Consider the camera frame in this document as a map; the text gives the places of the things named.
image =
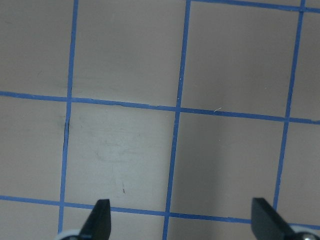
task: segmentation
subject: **tiled floor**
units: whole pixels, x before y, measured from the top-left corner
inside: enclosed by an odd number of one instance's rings
[[[3,239],[80,228],[100,198],[112,240],[253,240],[252,197],[320,230],[319,20],[318,0],[1,1]]]

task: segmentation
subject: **black object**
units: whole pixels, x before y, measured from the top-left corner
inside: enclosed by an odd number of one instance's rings
[[[296,233],[264,198],[253,198],[251,229],[257,240],[320,240],[309,232]]]
[[[109,199],[100,199],[94,205],[78,236],[67,236],[62,240],[108,240],[111,233]]]

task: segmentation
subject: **white scratch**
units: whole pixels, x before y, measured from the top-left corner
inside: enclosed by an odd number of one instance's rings
[[[213,112],[215,113],[216,111],[218,111],[218,110],[220,110],[220,109],[222,109],[222,107],[219,107],[218,109],[214,110]]]

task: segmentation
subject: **floor tile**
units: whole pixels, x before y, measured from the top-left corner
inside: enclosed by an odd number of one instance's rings
[[[182,106],[284,116],[298,13],[192,2]]]
[[[305,13],[301,31],[291,117],[320,120],[320,14]]]
[[[320,1],[319,0],[306,0],[305,6],[308,8],[318,8],[320,9]]]
[[[249,219],[253,197],[272,202],[283,123],[182,114],[171,212]]]
[[[184,0],[79,4],[73,95],[175,106]]]
[[[174,112],[73,104],[66,201],[163,211]]]
[[[66,96],[73,1],[2,0],[0,91]]]
[[[168,240],[255,240],[249,224],[172,217]]]
[[[88,209],[66,207],[63,229],[80,229],[89,214]],[[163,225],[164,217],[162,216],[113,211],[111,212],[110,240],[161,240]]]
[[[276,4],[276,5],[289,5],[289,6],[300,6],[300,0],[246,0],[245,2],[254,2],[262,4]]]
[[[318,224],[320,126],[290,123],[278,210],[291,223]]]
[[[0,97],[0,195],[60,199],[66,104]]]
[[[0,200],[0,233],[4,240],[55,238],[59,207]]]

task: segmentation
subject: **vertical blue line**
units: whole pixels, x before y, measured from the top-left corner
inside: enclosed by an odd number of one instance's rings
[[[289,128],[292,94],[293,94],[294,85],[295,85],[296,69],[297,69],[300,38],[301,38],[301,30],[302,30],[302,23],[303,23],[303,18],[304,18],[304,8],[305,8],[305,0],[301,0],[298,24],[297,24],[296,35],[295,35],[295,44],[294,44],[294,52],[293,52],[293,59],[292,59],[290,84],[289,84],[289,90],[288,90],[288,97],[287,97],[287,101],[286,101],[285,122],[283,125],[280,157],[279,157],[275,190],[274,190],[274,197],[273,197],[273,208],[274,209],[277,209],[278,201],[279,201],[281,177],[282,177],[282,171],[283,171],[283,166],[284,166],[285,151],[286,151],[286,144],[287,144],[287,135],[288,135],[288,128]]]
[[[175,112],[175,119],[174,119],[174,126],[173,126],[168,188],[166,192],[166,204],[165,204],[166,214],[164,216],[162,240],[167,240],[168,227],[169,227],[169,212],[171,207],[171,196],[172,196],[172,188],[173,188],[174,172],[175,172],[175,161],[176,161],[177,140],[178,140],[180,111],[181,111],[181,102],[182,102],[182,91],[183,91],[184,77],[185,77],[190,8],[191,8],[191,0],[186,0],[179,81],[178,81],[178,90],[177,90],[177,97],[176,97],[176,112]]]
[[[68,84],[67,84],[67,96],[66,96],[66,114],[65,114],[65,123],[64,123],[64,142],[63,142],[63,150],[62,150],[63,152],[62,152],[62,168],[61,168],[58,233],[62,231],[63,223],[64,223],[64,205],[65,205],[68,142],[69,142],[69,123],[70,123],[70,117],[71,117],[72,83],[73,83],[73,77],[74,77],[74,59],[75,59],[75,47],[76,47],[78,4],[79,4],[78,0],[73,1],[71,42],[70,42],[70,52],[69,52],[69,68],[68,68]]]

